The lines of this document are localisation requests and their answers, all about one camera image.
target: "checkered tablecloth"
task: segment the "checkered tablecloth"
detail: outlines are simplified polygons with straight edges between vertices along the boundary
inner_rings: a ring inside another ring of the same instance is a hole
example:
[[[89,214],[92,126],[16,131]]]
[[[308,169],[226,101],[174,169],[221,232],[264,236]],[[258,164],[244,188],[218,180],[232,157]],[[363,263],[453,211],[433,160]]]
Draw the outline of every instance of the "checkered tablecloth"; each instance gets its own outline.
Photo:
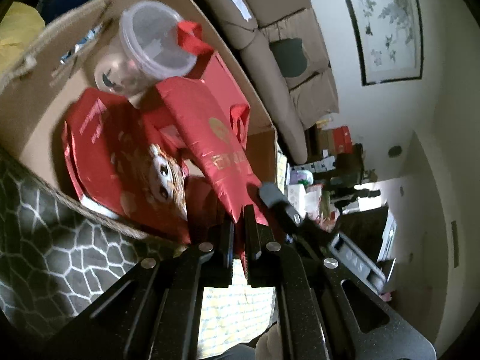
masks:
[[[275,289],[251,288],[239,259],[234,260],[229,288],[205,288],[203,293],[198,359],[217,356],[250,342],[270,326]]]

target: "red ribbon handle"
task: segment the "red ribbon handle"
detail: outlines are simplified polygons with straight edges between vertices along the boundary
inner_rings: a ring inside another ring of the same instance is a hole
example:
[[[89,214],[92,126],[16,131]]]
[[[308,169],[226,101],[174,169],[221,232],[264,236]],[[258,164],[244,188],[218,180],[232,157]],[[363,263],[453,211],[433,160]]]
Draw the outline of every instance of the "red ribbon handle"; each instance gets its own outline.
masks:
[[[194,21],[181,21],[177,25],[178,45],[186,52],[199,56],[214,49],[202,40],[202,26]]]

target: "metal screw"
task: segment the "metal screw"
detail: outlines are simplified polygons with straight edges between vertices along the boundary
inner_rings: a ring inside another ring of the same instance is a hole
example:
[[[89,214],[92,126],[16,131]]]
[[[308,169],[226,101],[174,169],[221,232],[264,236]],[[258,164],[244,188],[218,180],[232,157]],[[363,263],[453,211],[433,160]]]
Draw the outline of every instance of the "metal screw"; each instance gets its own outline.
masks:
[[[146,259],[142,260],[140,265],[142,266],[142,268],[151,269],[157,265],[157,260],[152,257],[147,257]]]
[[[335,269],[338,267],[338,261],[333,257],[327,257],[323,260],[323,265],[326,266],[328,269]]]
[[[267,243],[267,250],[268,251],[279,251],[282,247],[278,242],[271,241]]]
[[[200,245],[198,245],[198,249],[203,252],[209,252],[213,250],[213,245],[210,242],[202,242]]]

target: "floral painting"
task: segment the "floral painting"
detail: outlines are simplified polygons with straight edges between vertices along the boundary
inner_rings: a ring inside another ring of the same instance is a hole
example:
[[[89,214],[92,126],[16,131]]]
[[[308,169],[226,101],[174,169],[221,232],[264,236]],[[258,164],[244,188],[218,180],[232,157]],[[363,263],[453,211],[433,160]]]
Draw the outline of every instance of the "floral painting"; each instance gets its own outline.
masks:
[[[356,35],[363,85],[422,78],[418,0],[346,0]]]

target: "sofa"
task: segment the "sofa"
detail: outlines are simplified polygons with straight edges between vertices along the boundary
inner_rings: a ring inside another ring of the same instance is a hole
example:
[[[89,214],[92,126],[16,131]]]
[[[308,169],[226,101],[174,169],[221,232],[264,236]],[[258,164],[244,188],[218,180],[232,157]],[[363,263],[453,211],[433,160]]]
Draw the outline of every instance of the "sofa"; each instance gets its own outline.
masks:
[[[290,158],[307,161],[305,130],[338,112],[338,94],[310,0],[205,0],[237,50]]]

